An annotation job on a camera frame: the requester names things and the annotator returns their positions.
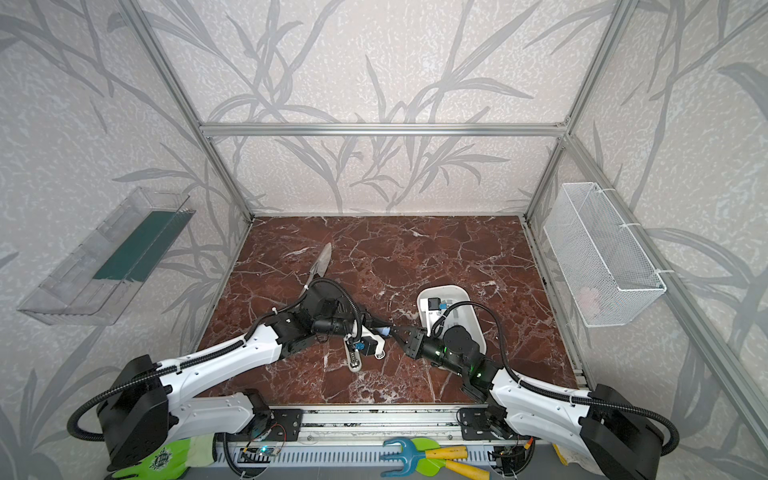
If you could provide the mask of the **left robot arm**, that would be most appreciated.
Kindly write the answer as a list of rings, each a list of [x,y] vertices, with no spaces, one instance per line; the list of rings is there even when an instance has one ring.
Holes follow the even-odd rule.
[[[340,336],[350,351],[382,358],[391,327],[339,283],[315,278],[294,303],[265,313],[243,335],[160,362],[147,355],[134,358],[108,390],[71,414],[67,432],[103,443],[112,471],[138,464],[178,440],[240,434],[259,414],[257,394],[204,398],[202,392],[293,356],[320,335]]]

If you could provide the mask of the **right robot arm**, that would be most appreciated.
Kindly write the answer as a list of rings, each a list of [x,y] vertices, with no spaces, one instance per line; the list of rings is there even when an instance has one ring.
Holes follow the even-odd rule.
[[[462,391],[486,404],[496,436],[546,440],[585,456],[609,479],[653,479],[661,458],[678,447],[671,420],[617,390],[604,384],[574,390],[522,375],[505,356],[494,361],[481,353],[463,326],[446,321],[441,316],[432,329],[395,327],[392,336],[406,356],[458,375]]]

